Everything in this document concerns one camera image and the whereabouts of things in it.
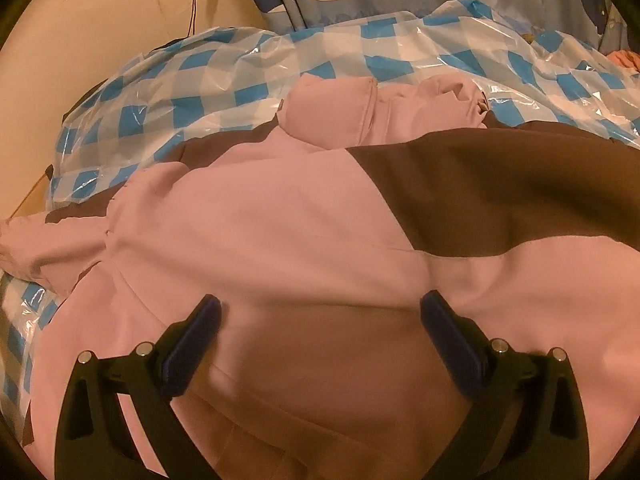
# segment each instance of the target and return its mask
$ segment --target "pink fabric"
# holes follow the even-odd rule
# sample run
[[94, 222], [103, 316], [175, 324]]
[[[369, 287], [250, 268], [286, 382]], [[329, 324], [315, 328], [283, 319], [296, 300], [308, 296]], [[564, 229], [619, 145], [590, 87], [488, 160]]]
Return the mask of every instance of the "pink fabric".
[[460, 74], [382, 88], [372, 77], [324, 80], [305, 74], [287, 96], [278, 122], [291, 137], [332, 150], [484, 128], [487, 109], [482, 92]]
[[[42, 333], [31, 381], [30, 453], [48, 478], [76, 356], [127, 354], [207, 293], [225, 303], [223, 326], [173, 406], [226, 480], [420, 479], [468, 411], [420, 324], [418, 301], [432, 288], [489, 337], [521, 350], [563, 346], [586, 410], [591, 477], [610, 462], [640, 412], [640, 254], [604, 237], [548, 238], [487, 258], [414, 251], [353, 157], [327, 151], [345, 142], [341, 125], [350, 142], [399, 142], [428, 127], [401, 113], [404, 97], [376, 97], [371, 113], [365, 83], [336, 87], [359, 88], [342, 121], [311, 117], [305, 99], [294, 106], [294, 92], [308, 91], [294, 89], [264, 143], [201, 170], [171, 162], [136, 173], [107, 218], [2, 226], [0, 265], [68, 296]], [[374, 127], [362, 128], [369, 115]], [[384, 135], [375, 117], [391, 125]], [[140, 427], [132, 433], [160, 471]]]

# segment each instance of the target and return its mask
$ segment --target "electrical cord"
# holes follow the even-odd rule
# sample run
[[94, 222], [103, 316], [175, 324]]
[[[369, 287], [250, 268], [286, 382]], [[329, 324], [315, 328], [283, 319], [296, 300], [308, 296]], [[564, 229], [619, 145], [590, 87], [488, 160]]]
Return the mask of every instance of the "electrical cord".
[[198, 12], [198, 6], [196, 5], [196, 0], [193, 0], [191, 4], [191, 19], [189, 20], [189, 30], [187, 31], [187, 38], [191, 35], [191, 29], [193, 28], [193, 33], [196, 33], [196, 13]]

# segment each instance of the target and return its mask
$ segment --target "brown fabric panel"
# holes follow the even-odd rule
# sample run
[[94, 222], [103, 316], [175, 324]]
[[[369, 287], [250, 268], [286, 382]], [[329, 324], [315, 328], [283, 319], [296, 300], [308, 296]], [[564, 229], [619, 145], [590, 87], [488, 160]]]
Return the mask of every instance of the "brown fabric panel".
[[24, 429], [22, 430], [22, 447], [28, 446], [35, 441], [33, 437], [33, 425], [31, 424], [31, 404], [27, 408], [27, 415], [24, 418]]
[[493, 256], [563, 235], [640, 249], [640, 151], [575, 130], [464, 128], [348, 151], [417, 250]]
[[[278, 119], [260, 124], [253, 130], [235, 130], [210, 134], [201, 139], [189, 139], [174, 147], [162, 162], [182, 162], [189, 170], [206, 168], [220, 158], [236, 144], [245, 142], [262, 142], [271, 131], [278, 126]], [[45, 219], [47, 224], [57, 224], [65, 218], [84, 218], [87, 216], [105, 216], [107, 206], [116, 193], [124, 186], [124, 182], [105, 189], [79, 204], [70, 204], [49, 213]]]
[[189, 139], [172, 149], [163, 162], [179, 160], [190, 170], [206, 168], [236, 144], [262, 142], [278, 126], [278, 118], [260, 124], [253, 130], [232, 130], [211, 134], [201, 139]]
[[50, 212], [45, 217], [45, 224], [57, 224], [65, 218], [85, 218], [87, 216], [105, 216], [107, 212], [107, 204], [115, 196], [117, 192], [124, 186], [121, 182], [117, 186], [105, 189], [100, 193], [89, 197], [82, 203], [69, 204], [67, 206]]

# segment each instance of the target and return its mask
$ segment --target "orange fabric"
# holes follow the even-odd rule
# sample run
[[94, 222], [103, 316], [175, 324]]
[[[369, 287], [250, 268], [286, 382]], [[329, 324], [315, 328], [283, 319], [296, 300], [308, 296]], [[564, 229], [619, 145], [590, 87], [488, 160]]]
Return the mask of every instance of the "orange fabric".
[[633, 68], [640, 72], [640, 55], [630, 50], [617, 50], [607, 56], [610, 61], [624, 68]]

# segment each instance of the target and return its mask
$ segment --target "bed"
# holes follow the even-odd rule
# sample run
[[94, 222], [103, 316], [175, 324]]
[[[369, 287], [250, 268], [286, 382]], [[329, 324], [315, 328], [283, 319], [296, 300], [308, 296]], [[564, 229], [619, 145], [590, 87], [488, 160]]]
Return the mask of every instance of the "bed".
[[[616, 5], [633, 27], [634, 4]], [[399, 11], [334, 23], [336, 18], [311, 27], [292, 23], [298, 30], [284, 35], [216, 28], [140, 55], [65, 118], [47, 209], [82, 202], [126, 181], [183, 140], [270, 120], [303, 73], [417, 84], [462, 70], [505, 124], [559, 121], [640, 148], [640, 74], [598, 51], [603, 44], [607, 49], [603, 35], [577, 39], [536, 30], [505, 8], [503, 13], [479, 0], [453, 0], [428, 13]], [[287, 11], [290, 20], [290, 9], [278, 10]], [[622, 37], [628, 38], [624, 27]], [[629, 46], [626, 40], [615, 48]], [[59, 301], [34, 283], [4, 273], [0, 280], [0, 408], [20, 440], [38, 336]]]

